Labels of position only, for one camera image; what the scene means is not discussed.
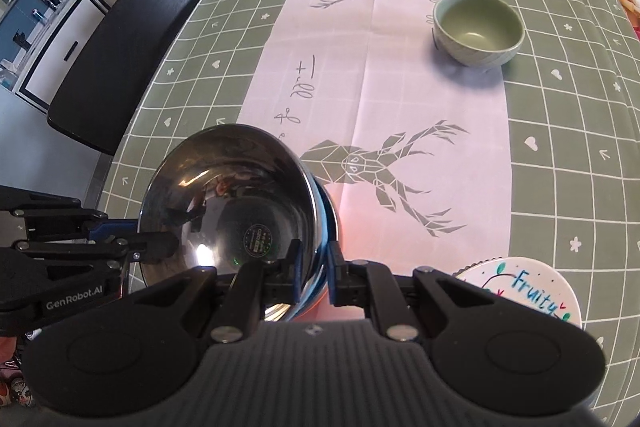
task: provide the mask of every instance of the white plate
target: white plate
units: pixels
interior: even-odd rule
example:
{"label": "white plate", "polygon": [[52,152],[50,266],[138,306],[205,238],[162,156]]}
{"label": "white plate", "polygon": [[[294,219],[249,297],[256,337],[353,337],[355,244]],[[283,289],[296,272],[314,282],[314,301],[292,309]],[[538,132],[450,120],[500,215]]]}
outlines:
{"label": "white plate", "polygon": [[504,257],[471,266],[457,275],[475,286],[581,327],[580,306],[569,283],[545,263]]}

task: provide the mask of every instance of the star pattern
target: star pattern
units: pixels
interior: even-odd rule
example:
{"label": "star pattern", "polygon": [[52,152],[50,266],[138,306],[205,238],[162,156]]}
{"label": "star pattern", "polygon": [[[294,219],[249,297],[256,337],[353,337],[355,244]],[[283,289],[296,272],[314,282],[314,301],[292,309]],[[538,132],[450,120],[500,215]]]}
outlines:
{"label": "star pattern", "polygon": [[580,250],[582,243],[578,241],[578,236],[576,235],[571,241],[569,241],[569,245],[571,245],[572,252],[578,253],[578,250]]}

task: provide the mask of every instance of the white cabinet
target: white cabinet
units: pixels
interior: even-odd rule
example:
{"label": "white cabinet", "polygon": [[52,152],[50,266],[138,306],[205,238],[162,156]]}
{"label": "white cabinet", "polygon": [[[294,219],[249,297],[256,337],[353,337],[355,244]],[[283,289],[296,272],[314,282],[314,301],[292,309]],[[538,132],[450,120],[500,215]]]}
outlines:
{"label": "white cabinet", "polygon": [[46,111],[80,51],[104,18],[97,0],[69,0],[32,44],[16,93]]}

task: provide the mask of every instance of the green checkered tablecloth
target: green checkered tablecloth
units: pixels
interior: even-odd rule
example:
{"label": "green checkered tablecloth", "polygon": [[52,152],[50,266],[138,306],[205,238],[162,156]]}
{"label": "green checkered tablecloth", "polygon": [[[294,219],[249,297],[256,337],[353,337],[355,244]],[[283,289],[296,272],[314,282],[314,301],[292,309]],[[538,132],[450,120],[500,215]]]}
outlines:
{"label": "green checkered tablecloth", "polygon": [[[173,147],[236,121],[285,1],[201,1],[121,144],[102,210],[137,217]],[[594,410],[608,425],[626,426],[640,410],[640,42],[616,0],[504,1],[527,27],[520,53],[502,71],[513,168],[510,255],[539,259],[570,282],[608,362]],[[581,243],[580,255],[572,241]]]}

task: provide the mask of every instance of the cabinet handle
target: cabinet handle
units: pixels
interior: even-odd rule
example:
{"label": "cabinet handle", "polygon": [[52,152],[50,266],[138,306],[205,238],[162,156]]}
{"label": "cabinet handle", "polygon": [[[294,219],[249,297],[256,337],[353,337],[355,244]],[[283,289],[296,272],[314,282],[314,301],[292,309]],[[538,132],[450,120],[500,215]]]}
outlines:
{"label": "cabinet handle", "polygon": [[65,62],[69,60],[69,57],[71,56],[71,54],[75,51],[75,49],[77,47],[78,47],[78,41],[74,42],[73,45],[71,46],[71,48],[69,49],[69,51],[66,52]]}

